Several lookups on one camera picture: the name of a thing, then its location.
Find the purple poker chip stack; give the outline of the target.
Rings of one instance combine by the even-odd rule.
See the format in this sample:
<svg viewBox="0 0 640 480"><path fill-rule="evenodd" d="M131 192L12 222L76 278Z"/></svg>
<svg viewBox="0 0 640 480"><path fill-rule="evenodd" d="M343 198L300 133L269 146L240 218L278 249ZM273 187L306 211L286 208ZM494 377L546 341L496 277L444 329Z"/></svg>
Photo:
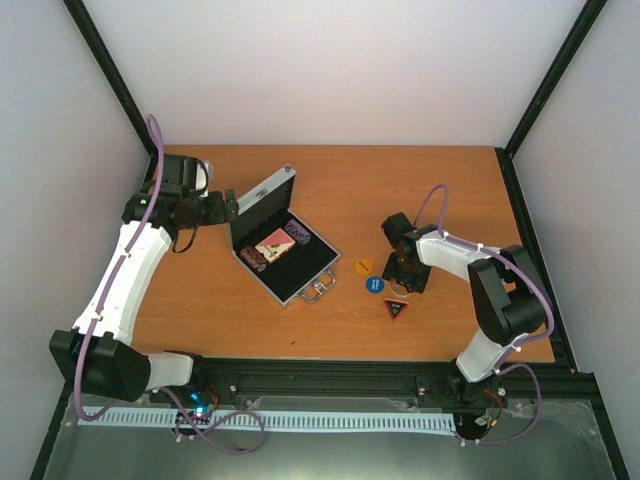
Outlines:
<svg viewBox="0 0 640 480"><path fill-rule="evenodd" d="M284 230L290 237L301 245L307 245L311 241L311 232L295 219L290 219L285 224Z"/></svg>

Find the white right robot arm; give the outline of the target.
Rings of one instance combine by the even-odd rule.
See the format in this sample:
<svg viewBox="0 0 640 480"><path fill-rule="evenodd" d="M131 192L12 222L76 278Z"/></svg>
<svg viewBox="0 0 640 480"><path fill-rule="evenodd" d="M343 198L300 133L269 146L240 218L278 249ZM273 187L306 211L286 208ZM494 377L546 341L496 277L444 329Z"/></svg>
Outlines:
<svg viewBox="0 0 640 480"><path fill-rule="evenodd" d="M541 327L552 332L548 294L524 248L487 247L435 225L419 229L403 213L388 217L381 229L392 248L384 280L422 294L436 268L470 286L478 329L447 372L448 394L455 403L470 403L511 352L531 341Z"/></svg>

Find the clear round plastic disc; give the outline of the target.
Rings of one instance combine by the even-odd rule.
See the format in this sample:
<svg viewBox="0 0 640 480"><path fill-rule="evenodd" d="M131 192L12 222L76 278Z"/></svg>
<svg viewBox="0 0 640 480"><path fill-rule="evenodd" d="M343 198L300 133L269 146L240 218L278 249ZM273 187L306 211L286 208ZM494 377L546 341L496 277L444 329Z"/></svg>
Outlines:
<svg viewBox="0 0 640 480"><path fill-rule="evenodd" d="M409 293L407 293L406 291L403 291L397 284L395 283L391 283L389 285L390 290L392 291L392 293L399 297L399 298L407 298L409 296Z"/></svg>

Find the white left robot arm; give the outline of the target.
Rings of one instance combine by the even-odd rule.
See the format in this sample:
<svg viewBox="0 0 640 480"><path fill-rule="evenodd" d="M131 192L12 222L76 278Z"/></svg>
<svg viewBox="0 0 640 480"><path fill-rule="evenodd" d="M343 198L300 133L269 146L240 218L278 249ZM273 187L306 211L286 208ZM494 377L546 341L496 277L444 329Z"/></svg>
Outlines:
<svg viewBox="0 0 640 480"><path fill-rule="evenodd" d="M84 394L133 402L143 393L172 387L186 402L201 400L208 378L193 355L144 354L133 346L138 312L153 274L179 233L230 222L234 191L205 196L136 193L126 203L118 243L96 292L73 326L53 333L49 350L74 401Z"/></svg>

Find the aluminium poker case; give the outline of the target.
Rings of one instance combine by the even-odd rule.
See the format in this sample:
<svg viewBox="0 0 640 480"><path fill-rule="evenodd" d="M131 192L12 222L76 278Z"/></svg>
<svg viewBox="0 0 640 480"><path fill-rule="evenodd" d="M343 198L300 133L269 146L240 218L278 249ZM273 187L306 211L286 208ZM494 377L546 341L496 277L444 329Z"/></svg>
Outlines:
<svg viewBox="0 0 640 480"><path fill-rule="evenodd" d="M340 253L291 209L297 172L286 165L244 194L230 223L232 252L283 307L316 303L336 283Z"/></svg>

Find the playing card deck box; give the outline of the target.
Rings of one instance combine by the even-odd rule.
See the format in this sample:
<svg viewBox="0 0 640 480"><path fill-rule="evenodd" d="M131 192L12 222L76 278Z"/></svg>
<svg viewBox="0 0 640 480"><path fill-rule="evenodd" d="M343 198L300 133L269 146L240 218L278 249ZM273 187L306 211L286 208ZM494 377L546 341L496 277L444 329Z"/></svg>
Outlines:
<svg viewBox="0 0 640 480"><path fill-rule="evenodd" d="M255 245L255 249L269 262L274 263L291 250L296 241L283 228L278 228Z"/></svg>

